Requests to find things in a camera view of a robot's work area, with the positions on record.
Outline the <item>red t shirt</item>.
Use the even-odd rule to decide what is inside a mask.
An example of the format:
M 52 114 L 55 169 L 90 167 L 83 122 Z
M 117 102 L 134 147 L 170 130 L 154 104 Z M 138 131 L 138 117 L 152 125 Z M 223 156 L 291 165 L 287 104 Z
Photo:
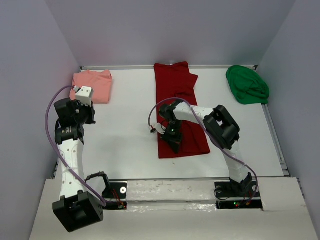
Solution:
M 154 65 L 156 102 L 167 98 L 182 98 L 196 106 L 194 87 L 198 76 L 190 73 L 188 62 L 173 65 L 156 63 Z M 168 143 L 157 135 L 158 157 L 160 159 L 182 158 L 209 154 L 210 147 L 203 129 L 196 123 L 183 121 L 181 125 L 182 141 L 179 152 L 174 153 Z

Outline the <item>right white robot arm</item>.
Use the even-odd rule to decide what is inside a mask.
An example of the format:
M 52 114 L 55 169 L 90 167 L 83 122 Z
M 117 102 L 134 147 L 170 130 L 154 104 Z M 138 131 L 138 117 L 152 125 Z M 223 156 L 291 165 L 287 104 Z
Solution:
M 163 104 L 159 108 L 159 115 L 168 122 L 167 127 L 159 132 L 160 138 L 175 154 L 179 153 L 184 136 L 181 132 L 182 122 L 198 124 L 213 145 L 220 149 L 227 164 L 229 182 L 221 192 L 235 197 L 245 196 L 251 191 L 250 184 L 255 178 L 255 189 L 247 202 L 252 200 L 259 190 L 258 178 L 254 170 L 238 158 L 241 156 L 238 143 L 240 127 L 224 106 L 210 109 L 176 98 L 169 105 Z

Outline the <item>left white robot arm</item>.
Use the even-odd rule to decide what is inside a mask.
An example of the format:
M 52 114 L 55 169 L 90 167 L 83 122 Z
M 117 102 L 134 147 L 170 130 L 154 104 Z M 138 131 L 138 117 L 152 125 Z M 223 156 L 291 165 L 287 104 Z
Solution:
M 84 125 L 95 124 L 94 103 L 90 98 L 64 98 L 54 103 L 58 119 L 54 130 L 54 147 L 62 162 L 59 200 L 52 210 L 67 232 L 99 223 L 104 219 L 104 197 L 111 185 L 97 181 L 93 188 L 87 184 L 83 169 Z

